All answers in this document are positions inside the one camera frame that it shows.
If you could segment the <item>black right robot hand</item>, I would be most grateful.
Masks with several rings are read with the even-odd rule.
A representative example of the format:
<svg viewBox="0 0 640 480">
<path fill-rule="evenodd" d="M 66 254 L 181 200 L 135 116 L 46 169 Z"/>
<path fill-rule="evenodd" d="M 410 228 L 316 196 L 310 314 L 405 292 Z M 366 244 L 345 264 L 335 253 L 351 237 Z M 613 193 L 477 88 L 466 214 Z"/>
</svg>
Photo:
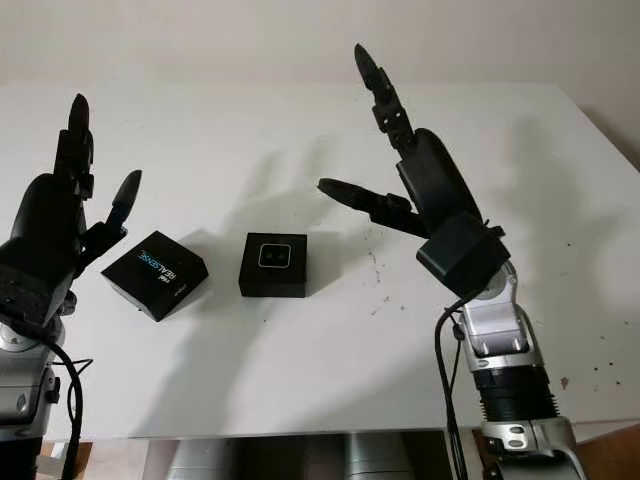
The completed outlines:
<svg viewBox="0 0 640 480">
<path fill-rule="evenodd" d="M 385 70 L 363 45 L 354 59 L 366 89 L 373 95 L 377 127 L 399 155 L 399 177 L 409 196 L 379 194 L 333 178 L 321 178 L 317 188 L 371 222 L 428 239 L 449 218 L 466 213 L 480 220 L 479 207 L 443 141 L 433 131 L 413 128 Z"/>
</svg>

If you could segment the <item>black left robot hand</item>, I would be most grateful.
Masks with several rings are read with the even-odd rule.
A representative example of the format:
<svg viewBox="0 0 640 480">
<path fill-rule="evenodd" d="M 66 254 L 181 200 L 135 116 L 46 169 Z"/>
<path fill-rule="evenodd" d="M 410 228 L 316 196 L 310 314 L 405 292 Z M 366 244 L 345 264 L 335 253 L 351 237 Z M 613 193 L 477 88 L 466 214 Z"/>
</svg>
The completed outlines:
<svg viewBox="0 0 640 480">
<path fill-rule="evenodd" d="M 53 282 L 74 279 L 126 236 L 124 223 L 136 201 L 142 171 L 126 176 L 107 219 L 89 227 L 84 206 L 94 193 L 93 161 L 89 104 L 77 94 L 67 127 L 59 132 L 53 171 L 38 175 L 20 203 L 9 240 L 18 270 Z"/>
</svg>

